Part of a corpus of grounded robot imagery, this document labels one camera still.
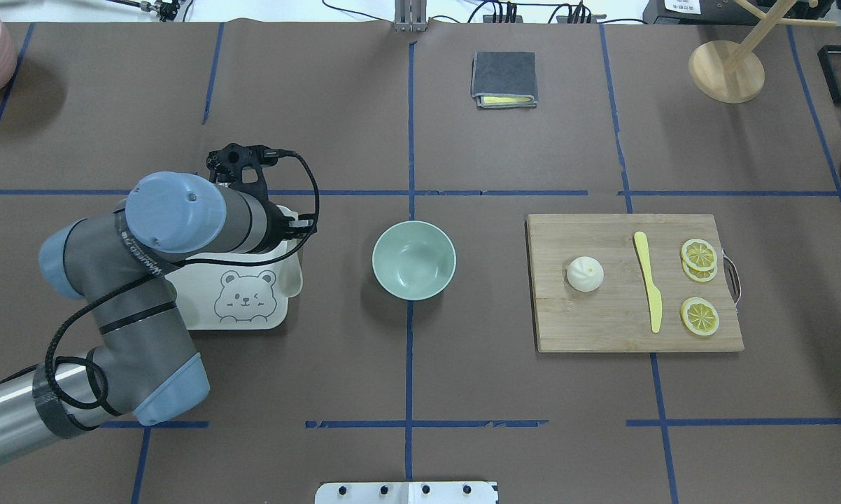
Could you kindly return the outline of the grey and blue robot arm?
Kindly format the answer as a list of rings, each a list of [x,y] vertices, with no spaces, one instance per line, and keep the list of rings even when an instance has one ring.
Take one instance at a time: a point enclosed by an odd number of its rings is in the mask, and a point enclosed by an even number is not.
[[[0,382],[0,466],[118,416],[153,426],[211,389],[168,274],[197,255],[302,246],[319,211],[286,215],[267,188],[217,185],[162,171],[110,213],[75,221],[43,243],[39,265],[58,293],[85,306],[56,329],[40,363]]]

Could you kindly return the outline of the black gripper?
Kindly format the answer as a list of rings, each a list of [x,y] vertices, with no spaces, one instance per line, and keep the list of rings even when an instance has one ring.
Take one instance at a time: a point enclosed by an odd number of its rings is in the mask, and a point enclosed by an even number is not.
[[[274,236],[281,242],[305,239],[317,232],[318,214],[283,215],[274,218]]]

